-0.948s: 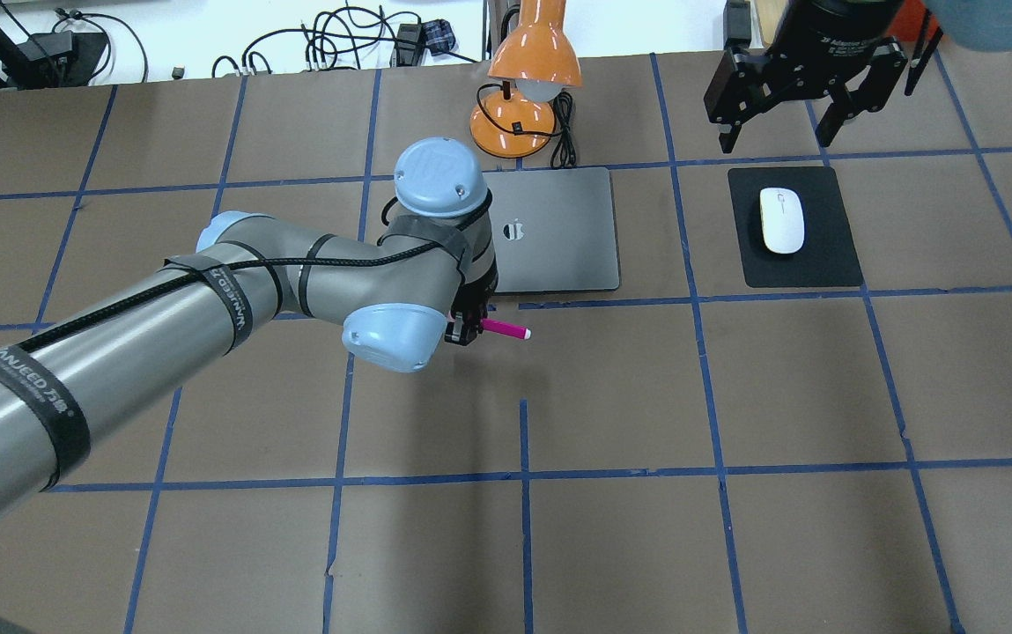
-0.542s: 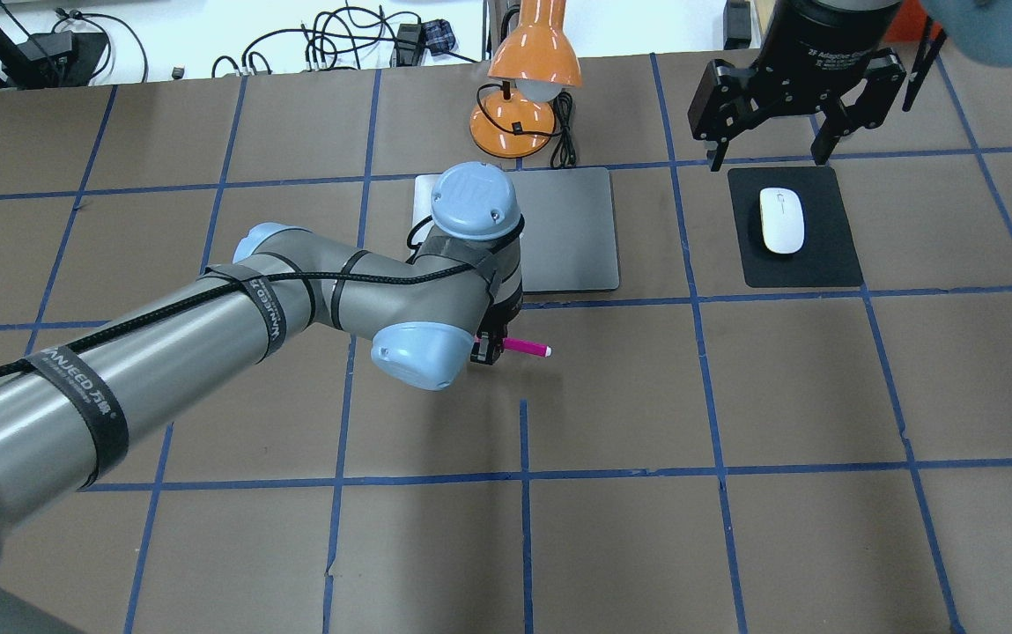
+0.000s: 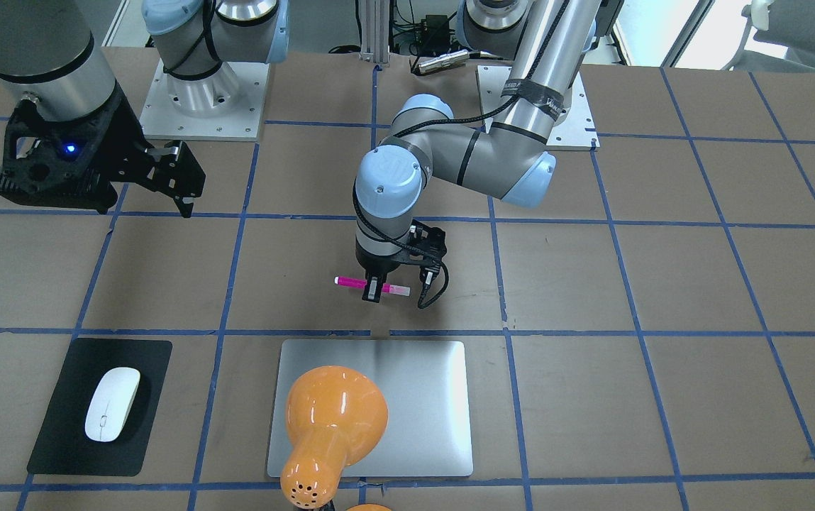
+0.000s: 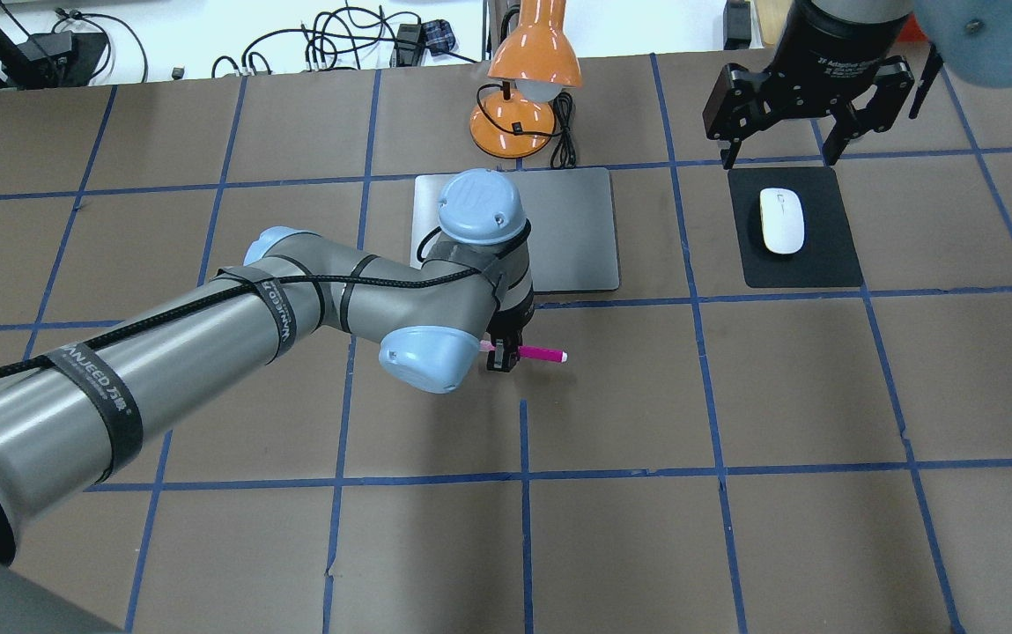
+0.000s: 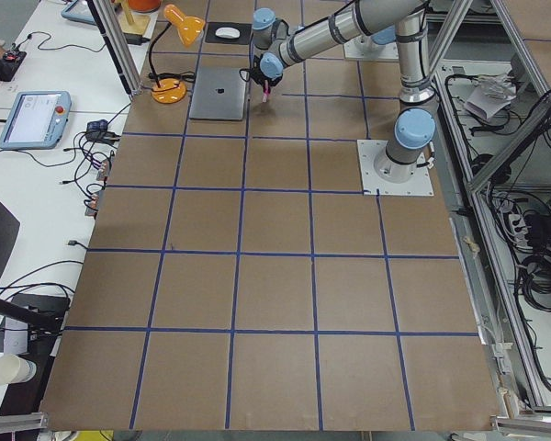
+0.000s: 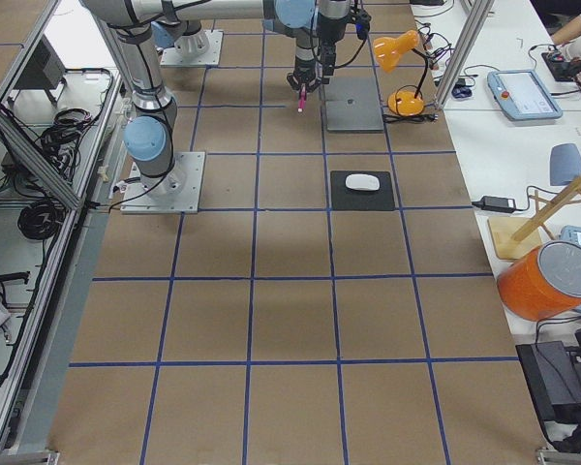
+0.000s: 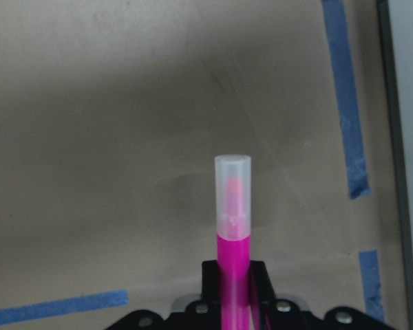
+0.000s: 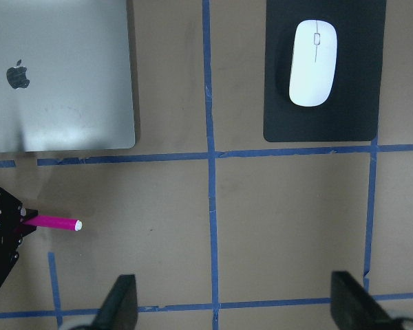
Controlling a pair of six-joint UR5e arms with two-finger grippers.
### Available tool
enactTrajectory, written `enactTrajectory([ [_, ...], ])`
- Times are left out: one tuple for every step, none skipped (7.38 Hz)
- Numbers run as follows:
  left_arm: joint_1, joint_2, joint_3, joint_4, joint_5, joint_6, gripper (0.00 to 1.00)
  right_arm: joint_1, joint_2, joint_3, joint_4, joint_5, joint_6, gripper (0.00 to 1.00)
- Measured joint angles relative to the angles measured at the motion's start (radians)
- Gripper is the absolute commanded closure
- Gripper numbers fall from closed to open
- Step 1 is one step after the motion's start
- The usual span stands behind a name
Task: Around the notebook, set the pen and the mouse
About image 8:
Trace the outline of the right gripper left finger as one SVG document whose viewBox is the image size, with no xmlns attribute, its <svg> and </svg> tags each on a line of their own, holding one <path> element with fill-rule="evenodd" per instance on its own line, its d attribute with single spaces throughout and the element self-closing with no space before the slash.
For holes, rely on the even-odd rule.
<svg viewBox="0 0 413 330">
<path fill-rule="evenodd" d="M 92 321 L 91 329 L 135 329 L 137 322 L 136 277 L 120 275 Z"/>
</svg>

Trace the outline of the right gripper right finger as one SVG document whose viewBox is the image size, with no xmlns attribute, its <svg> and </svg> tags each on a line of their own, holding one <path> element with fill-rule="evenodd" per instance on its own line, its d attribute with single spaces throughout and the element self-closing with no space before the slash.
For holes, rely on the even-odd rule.
<svg viewBox="0 0 413 330">
<path fill-rule="evenodd" d="M 331 274 L 330 315 L 340 330 L 403 329 L 347 271 Z"/>
</svg>

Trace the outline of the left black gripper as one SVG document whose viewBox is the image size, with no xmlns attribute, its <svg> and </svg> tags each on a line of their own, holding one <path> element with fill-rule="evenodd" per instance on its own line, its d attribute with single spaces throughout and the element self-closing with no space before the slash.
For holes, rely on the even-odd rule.
<svg viewBox="0 0 413 330">
<path fill-rule="evenodd" d="M 22 208 L 22 205 L 20 200 L 0 187 L 0 288 L 18 261 L 19 236 L 26 237 L 37 229 L 34 225 L 20 224 L 39 215 L 37 210 Z"/>
</svg>

